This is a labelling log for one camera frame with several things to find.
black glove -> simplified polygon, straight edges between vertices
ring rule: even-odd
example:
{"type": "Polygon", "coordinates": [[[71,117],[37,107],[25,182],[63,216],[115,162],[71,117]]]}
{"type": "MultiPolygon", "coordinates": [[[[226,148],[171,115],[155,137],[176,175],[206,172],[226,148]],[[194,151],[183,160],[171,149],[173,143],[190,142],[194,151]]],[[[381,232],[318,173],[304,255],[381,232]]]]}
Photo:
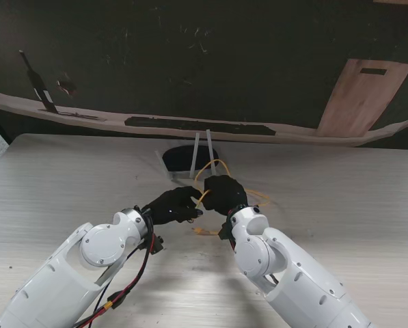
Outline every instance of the black glove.
{"type": "Polygon", "coordinates": [[[199,199],[201,193],[193,187],[182,187],[163,193],[152,203],[144,206],[141,211],[151,210],[150,216],[154,225],[165,224],[177,220],[183,222],[200,217],[203,212],[196,209],[192,197],[199,199]]]}
{"type": "Polygon", "coordinates": [[[204,188],[205,191],[210,189],[202,200],[207,210],[215,210],[226,216],[237,205],[247,206],[244,188],[229,176],[211,176],[205,179],[204,188]]]}

wooden board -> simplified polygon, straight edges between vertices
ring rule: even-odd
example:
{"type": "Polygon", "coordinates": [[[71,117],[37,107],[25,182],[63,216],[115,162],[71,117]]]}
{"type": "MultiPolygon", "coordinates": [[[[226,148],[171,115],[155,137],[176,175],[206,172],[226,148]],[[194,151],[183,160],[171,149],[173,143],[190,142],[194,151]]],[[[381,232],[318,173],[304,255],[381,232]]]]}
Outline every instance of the wooden board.
{"type": "MultiPolygon", "coordinates": [[[[75,228],[110,222],[118,210],[191,184],[164,178],[154,150],[192,143],[16,139],[0,160],[0,313],[75,228]]],[[[220,141],[213,147],[240,183],[271,197],[262,207],[269,223],[338,276],[378,328],[408,328],[408,150],[220,141]]],[[[224,221],[204,211],[192,224],[158,225],[165,249],[150,257],[125,302],[94,327],[287,328],[239,272],[229,244],[193,230],[217,231],[224,221]]],[[[107,295],[134,278],[142,257],[137,252],[125,264],[107,295]]]]}
{"type": "Polygon", "coordinates": [[[363,137],[408,74],[408,64],[349,59],[334,87],[316,135],[363,137]]]}

black strip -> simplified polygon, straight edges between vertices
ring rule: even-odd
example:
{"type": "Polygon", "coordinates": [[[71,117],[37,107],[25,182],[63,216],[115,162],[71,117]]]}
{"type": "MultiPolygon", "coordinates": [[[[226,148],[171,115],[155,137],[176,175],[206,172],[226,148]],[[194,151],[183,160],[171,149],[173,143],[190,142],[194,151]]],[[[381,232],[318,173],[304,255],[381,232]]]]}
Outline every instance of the black strip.
{"type": "Polygon", "coordinates": [[[386,74],[387,70],[382,68],[362,68],[360,72],[362,74],[384,75],[386,74]]]}
{"type": "Polygon", "coordinates": [[[275,131],[264,125],[226,124],[213,122],[199,122],[186,120],[167,120],[163,118],[128,118],[126,126],[145,126],[150,128],[177,128],[179,130],[233,133],[235,135],[275,135],[275,131]]]}

white robotic arm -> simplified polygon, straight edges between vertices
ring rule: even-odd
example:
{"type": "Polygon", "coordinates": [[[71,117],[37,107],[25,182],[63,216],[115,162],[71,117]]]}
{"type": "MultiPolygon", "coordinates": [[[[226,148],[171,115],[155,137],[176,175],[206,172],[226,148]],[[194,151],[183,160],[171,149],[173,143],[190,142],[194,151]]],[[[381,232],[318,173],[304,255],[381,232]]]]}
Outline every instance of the white robotic arm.
{"type": "Polygon", "coordinates": [[[240,270],[292,328],[375,328],[341,284],[257,207],[228,216],[240,270]],[[266,276],[282,273],[280,281],[266,276]]]}
{"type": "Polygon", "coordinates": [[[82,225],[16,291],[0,317],[0,328],[72,327],[122,268],[125,245],[138,245],[147,232],[143,218],[133,209],[116,213],[113,224],[82,225]],[[85,267],[108,267],[95,282],[66,260],[78,244],[85,267]]]}

red wire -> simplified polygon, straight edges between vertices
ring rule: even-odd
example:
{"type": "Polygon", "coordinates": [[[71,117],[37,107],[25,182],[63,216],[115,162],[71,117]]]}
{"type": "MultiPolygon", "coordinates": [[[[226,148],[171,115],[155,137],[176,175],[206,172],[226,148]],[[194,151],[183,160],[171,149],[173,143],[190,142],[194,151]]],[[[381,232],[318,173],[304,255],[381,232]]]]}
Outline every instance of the red wire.
{"type": "MultiPolygon", "coordinates": [[[[151,242],[151,244],[150,244],[150,251],[149,251],[149,252],[151,252],[151,251],[153,250],[153,248],[154,248],[154,242],[155,242],[155,234],[152,233],[152,242],[151,242]]],[[[137,278],[138,278],[138,274],[137,274],[137,276],[134,278],[134,280],[133,280],[128,286],[126,286],[125,288],[123,288],[122,292],[113,300],[113,303],[115,303],[120,297],[123,296],[123,294],[126,292],[126,290],[127,290],[128,288],[130,288],[130,287],[135,283],[135,281],[137,280],[137,278]]],[[[97,318],[98,316],[101,316],[101,315],[104,314],[105,312],[106,312],[106,309],[105,309],[104,307],[102,307],[102,309],[101,309],[98,313],[96,313],[96,315],[95,315],[93,318],[89,319],[86,323],[84,323],[83,325],[81,325],[80,328],[85,327],[85,326],[88,325],[90,322],[92,322],[95,318],[97,318]]]]}

